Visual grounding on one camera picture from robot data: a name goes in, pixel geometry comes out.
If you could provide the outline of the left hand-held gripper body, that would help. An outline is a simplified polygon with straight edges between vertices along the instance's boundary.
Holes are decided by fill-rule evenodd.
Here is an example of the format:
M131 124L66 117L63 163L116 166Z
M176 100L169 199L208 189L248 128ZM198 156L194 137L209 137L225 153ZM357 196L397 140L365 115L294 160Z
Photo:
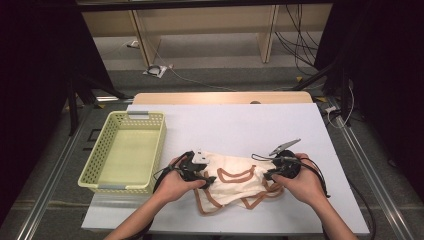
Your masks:
M206 168L206 164L196 164L193 162L195 153L185 152L177 160L177 169L184 181L205 180L200 172Z

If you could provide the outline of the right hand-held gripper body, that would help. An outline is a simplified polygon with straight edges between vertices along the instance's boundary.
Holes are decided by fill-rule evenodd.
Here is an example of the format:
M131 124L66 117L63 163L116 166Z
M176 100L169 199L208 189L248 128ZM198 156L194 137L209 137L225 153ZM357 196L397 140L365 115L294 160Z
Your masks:
M281 176L293 179L301 169L301 162L295 154L289 150L289 147L298 143L300 139L295 139L277 146L270 154L272 163L275 168L281 168Z

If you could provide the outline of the white garment with brown trim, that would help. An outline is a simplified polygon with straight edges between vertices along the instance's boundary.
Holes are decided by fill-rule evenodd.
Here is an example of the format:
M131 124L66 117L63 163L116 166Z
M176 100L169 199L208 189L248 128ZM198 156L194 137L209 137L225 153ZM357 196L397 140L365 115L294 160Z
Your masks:
M212 152L203 155L209 163L200 174L215 177L215 181L206 189L194 190L202 215L214 214L229 204L252 210L266 199L279 197L285 190L273 180L265 179L264 174L275 168L269 161Z

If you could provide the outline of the light green perforated plastic basket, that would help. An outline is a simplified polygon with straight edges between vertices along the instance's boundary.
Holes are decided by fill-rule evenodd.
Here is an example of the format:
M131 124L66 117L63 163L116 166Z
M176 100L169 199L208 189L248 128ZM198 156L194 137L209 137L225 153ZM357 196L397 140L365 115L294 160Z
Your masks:
M166 131L162 112L111 112L78 185L98 193L151 194Z

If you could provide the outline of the person's right hand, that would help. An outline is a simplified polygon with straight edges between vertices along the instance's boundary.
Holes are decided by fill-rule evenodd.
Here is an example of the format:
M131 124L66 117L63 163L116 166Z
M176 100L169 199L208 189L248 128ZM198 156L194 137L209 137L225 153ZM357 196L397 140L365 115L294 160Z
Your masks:
M309 156L305 153L296 153L295 156L309 168L302 166L298 175L293 179L277 174L273 174L272 179L284 186L297 200L312 208L323 207L328 204L319 177L313 172L316 167L309 161Z

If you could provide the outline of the person's left hand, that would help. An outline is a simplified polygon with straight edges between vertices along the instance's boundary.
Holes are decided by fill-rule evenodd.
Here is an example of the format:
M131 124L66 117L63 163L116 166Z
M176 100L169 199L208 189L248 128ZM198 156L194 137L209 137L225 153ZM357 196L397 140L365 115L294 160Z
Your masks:
M161 181L152 198L160 205L166 205L181 198L186 192L200 188L205 180L184 181L176 170L171 170Z

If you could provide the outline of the white table cover board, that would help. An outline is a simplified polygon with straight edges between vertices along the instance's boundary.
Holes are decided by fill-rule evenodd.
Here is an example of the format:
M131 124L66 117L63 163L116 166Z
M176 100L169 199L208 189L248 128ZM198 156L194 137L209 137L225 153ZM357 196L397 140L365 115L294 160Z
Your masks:
M272 163L269 154L277 146L300 139L289 149L306 153L322 170L329 201L348 227L357 235L369 232L314 103L131 105L124 111L165 115L167 131L155 179L185 152L193 151L206 165L204 152ZM83 222L93 229L117 227L152 194L94 193ZM252 210L229 204L210 215L198 211L190 191L160 210L150 230L154 234L283 236L319 234L322 225L313 210L287 190Z

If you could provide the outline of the black metal stand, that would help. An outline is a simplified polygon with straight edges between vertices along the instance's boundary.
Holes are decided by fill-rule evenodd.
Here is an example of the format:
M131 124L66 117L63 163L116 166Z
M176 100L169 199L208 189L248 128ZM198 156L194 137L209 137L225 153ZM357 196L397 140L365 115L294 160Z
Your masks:
M79 126L79 117L77 113L77 97L79 97L84 104L94 104L96 102L96 97L93 93L93 89L100 89L106 93L111 94L114 97L117 97L119 100L131 99L131 96L119 92L111 84L103 84L85 75L77 75L70 77L66 82L66 89L71 120L69 132L70 136L73 136L76 133Z
M334 61L333 63L329 64L327 67L323 68L322 70L318 71L311 77L309 77L306 80L302 80L300 83L298 83L295 87L292 88L292 91L300 91L304 88L308 87L309 85L313 84L314 82L318 81L319 79L323 78L324 76L328 76L329 74L337 73L339 74L338 80L340 81L340 97L341 97L341 105L340 105L340 120L341 123L339 124L339 128L344 128L349 125L349 118L352 114L354 104L355 104L355 97L353 95L353 90L349 85L349 79L346 77L346 73L344 71L344 68L341 66L340 63L337 61Z

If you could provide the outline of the black curtain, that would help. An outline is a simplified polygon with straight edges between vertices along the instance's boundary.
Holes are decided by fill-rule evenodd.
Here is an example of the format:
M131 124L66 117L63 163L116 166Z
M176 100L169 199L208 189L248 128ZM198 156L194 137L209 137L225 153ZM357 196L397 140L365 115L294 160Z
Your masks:
M335 59L364 10L345 71L362 114L424 201L424 0L333 0L315 67Z
M0 224L70 91L113 87L76 0L0 0Z

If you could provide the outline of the beige wooden shelf unit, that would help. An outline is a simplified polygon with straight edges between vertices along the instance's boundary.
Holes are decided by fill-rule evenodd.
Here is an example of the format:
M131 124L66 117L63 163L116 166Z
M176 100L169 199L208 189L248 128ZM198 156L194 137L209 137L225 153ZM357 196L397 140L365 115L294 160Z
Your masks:
M325 28L332 5L288 4L270 6L206 7L158 10L86 12L83 18L94 37L134 36L141 44L145 65L155 60L165 35L253 33L261 60L270 60L273 33L293 32L292 21L301 19L300 29L318 32Z

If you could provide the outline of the aluminium floor rail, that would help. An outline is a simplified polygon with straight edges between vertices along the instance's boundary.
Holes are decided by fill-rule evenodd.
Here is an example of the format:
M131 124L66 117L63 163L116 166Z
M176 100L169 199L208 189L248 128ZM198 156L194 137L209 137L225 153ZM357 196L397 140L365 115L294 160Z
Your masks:
M413 232L372 166L352 128L341 116L336 118L335 126L341 130L396 238L398 240L414 240Z
M90 108L81 110L74 132L68 120L64 117L59 122L14 204L16 210L25 212L16 240L83 240L93 236L82 228L93 194L80 188L77 180L92 147L87 137L96 129L96 118Z

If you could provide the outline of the short aluminium rail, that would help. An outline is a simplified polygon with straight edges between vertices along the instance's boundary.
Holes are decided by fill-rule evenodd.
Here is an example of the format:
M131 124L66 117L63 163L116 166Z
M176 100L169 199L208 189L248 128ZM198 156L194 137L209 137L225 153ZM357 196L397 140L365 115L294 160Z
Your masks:
M99 96L96 97L97 102L133 102L133 98L118 98L115 96Z

